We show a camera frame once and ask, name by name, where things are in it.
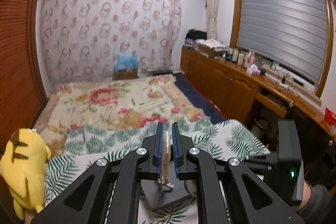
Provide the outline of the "right forearm dark sleeve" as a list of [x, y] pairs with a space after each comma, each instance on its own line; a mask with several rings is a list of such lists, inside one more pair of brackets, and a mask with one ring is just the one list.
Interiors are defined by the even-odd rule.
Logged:
[[323, 185], [315, 185], [309, 201], [297, 213], [305, 223], [335, 223], [335, 194]]

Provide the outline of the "right hand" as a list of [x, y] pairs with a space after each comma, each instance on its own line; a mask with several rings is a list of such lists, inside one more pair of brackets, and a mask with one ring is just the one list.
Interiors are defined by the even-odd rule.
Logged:
[[304, 181], [303, 182], [302, 202], [299, 206], [295, 207], [295, 211], [299, 211], [306, 206], [306, 204], [309, 202], [309, 200], [311, 198], [311, 191], [312, 191], [311, 186], [306, 181]]

